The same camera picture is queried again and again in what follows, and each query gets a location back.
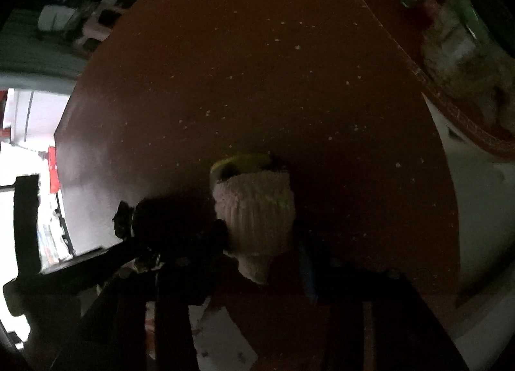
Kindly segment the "beige knitted sock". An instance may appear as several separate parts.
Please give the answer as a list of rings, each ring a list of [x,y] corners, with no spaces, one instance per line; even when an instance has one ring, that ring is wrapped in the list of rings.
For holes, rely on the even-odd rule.
[[[211,166],[210,186],[227,230],[223,254],[238,262],[247,280],[265,284],[295,219],[289,173],[268,155],[241,154]]]

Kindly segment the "white orange printed box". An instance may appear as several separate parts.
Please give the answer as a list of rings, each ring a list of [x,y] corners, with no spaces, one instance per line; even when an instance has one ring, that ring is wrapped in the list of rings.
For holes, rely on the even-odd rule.
[[[257,353],[226,307],[216,307],[210,297],[189,306],[189,323],[198,370],[251,370],[257,362]]]

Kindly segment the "pink plastic stool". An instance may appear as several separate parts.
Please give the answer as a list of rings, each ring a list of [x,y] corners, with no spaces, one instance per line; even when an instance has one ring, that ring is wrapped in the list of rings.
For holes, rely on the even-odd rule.
[[[111,34],[126,9],[102,3],[88,17],[82,26],[81,36],[72,46],[83,55],[91,55]]]

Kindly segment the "cluttered round side table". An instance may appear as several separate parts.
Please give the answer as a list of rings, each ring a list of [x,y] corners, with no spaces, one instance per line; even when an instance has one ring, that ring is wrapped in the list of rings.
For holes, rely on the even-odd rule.
[[[514,53],[472,0],[357,0],[386,29],[458,133],[514,157]]]

